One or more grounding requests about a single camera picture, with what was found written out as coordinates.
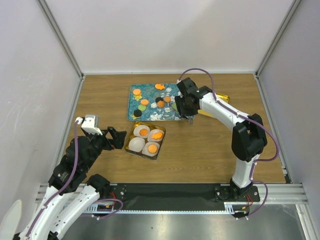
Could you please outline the orange round cookie bottom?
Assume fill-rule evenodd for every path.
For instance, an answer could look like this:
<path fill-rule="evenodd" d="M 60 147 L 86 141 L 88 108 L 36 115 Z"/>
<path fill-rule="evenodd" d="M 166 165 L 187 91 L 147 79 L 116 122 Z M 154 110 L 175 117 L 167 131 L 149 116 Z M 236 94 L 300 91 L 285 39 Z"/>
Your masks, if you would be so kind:
<path fill-rule="evenodd" d="M 139 131 L 139 134 L 140 136 L 147 136 L 149 134 L 149 131 L 146 129 L 146 128 L 142 128 L 140 131 Z"/>

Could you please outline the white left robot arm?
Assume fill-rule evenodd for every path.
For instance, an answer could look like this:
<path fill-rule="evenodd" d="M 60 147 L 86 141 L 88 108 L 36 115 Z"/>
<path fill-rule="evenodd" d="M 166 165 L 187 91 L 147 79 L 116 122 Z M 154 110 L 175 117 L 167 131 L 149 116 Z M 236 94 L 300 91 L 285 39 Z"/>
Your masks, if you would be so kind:
<path fill-rule="evenodd" d="M 110 182 L 100 174 L 92 175 L 75 199 L 68 202 L 102 151 L 122 149 L 127 135 L 126 131 L 110 126 L 101 133 L 90 130 L 83 133 L 70 141 L 53 170 L 40 206 L 25 229 L 13 235 L 14 240 L 60 240 L 90 205 L 107 202 L 112 212 L 116 211 L 116 205 L 123 207 L 123 202 L 112 192 Z"/>

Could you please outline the gold cookie tin box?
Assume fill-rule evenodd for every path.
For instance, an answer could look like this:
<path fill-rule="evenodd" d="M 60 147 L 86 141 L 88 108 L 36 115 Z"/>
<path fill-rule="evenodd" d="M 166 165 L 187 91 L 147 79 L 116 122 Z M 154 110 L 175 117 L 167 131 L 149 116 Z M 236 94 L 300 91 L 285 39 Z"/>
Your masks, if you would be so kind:
<path fill-rule="evenodd" d="M 134 134 L 133 134 L 134 128 L 135 128 L 136 126 L 138 126 L 138 125 L 146 125 L 146 126 L 148 126 L 148 127 L 150 128 L 150 131 L 151 131 L 151 130 L 154 130 L 154 129 L 159 129 L 159 130 L 162 130 L 162 131 L 164 132 L 164 136 L 163 136 L 162 141 L 156 142 L 156 143 L 158 143 L 158 144 L 160 145 L 159 151 L 158 151 L 158 153 L 157 153 L 156 156 L 150 157 L 150 156 L 147 156 L 147 155 L 142 154 L 142 151 L 140 151 L 140 152 L 134 152 L 134 151 L 129 150 L 128 145 L 129 145 L 130 140 L 136 137 L 136 136 L 134 136 Z M 131 132 L 130 132 L 129 135 L 128 135 L 128 139 L 127 139 L 127 141 L 126 141 L 126 144 L 125 144 L 125 146 L 124 146 L 124 149 L 125 149 L 125 151 L 126 151 L 128 154 L 131 154 L 131 155 L 134 155 L 134 156 L 138 156 L 138 157 L 142 157 L 142 158 L 146 158 L 146 159 L 149 159 L 149 160 L 152 160 L 152 161 L 156 161 L 156 160 L 158 159 L 158 157 L 159 157 L 160 150 L 161 150 L 161 148 L 162 148 L 162 144 L 163 144 L 163 142 L 164 142 L 165 136 L 166 136 L 166 129 L 165 129 L 165 128 L 160 127 L 160 126 L 157 126 L 157 125 L 154 125 L 154 124 L 150 124 L 150 123 L 145 123 L 145 122 L 141 122 L 141 121 L 136 121 L 136 122 L 133 124 L 133 127 L 132 127 Z M 146 144 L 147 142 L 152 142 L 152 141 L 148 141 L 148 138 L 144 138 L 144 140 L 145 140 L 145 144 Z"/>

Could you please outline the orange fish cookie bottom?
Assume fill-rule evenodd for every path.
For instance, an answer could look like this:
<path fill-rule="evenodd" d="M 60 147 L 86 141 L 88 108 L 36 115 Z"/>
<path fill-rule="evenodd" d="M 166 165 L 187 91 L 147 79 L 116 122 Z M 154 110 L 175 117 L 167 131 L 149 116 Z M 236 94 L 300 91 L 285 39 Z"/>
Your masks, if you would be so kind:
<path fill-rule="evenodd" d="M 151 136 L 151 138 L 152 138 L 152 139 L 155 139 L 155 140 L 160 140 L 160 139 L 163 138 L 163 135 L 164 135 L 164 134 L 163 134 L 162 132 L 158 131 L 158 132 L 156 132 L 156 133 L 153 133 L 152 136 Z"/>

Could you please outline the metal tongs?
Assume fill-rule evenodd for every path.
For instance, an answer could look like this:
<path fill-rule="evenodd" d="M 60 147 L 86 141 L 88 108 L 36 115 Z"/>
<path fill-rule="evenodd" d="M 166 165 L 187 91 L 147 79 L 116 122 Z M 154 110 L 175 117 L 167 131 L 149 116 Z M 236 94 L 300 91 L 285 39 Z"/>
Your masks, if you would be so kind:
<path fill-rule="evenodd" d="M 190 125 L 192 125 L 193 124 L 193 122 L 194 122 L 194 118 L 195 118 L 195 116 L 193 115 L 193 116 L 181 116 L 180 114 L 179 114 L 179 111 L 177 110 L 177 111 L 174 111 L 174 114 L 176 115 L 175 116 L 175 120 L 179 120 L 179 121 L 187 121 Z"/>

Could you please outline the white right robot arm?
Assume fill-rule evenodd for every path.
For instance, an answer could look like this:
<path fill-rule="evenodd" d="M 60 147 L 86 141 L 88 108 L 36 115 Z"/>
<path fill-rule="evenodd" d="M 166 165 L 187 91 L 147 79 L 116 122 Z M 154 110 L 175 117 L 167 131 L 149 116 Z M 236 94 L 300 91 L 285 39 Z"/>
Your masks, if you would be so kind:
<path fill-rule="evenodd" d="M 213 115 L 232 133 L 231 150 L 236 157 L 235 172 L 230 179 L 230 195 L 236 201 L 248 196 L 253 185 L 252 166 L 267 145 L 262 129 L 262 118 L 258 114 L 248 115 L 221 100 L 207 87 L 197 87 L 188 77 L 177 82 L 180 95 L 175 104 L 180 117 L 190 119 L 203 110 Z"/>

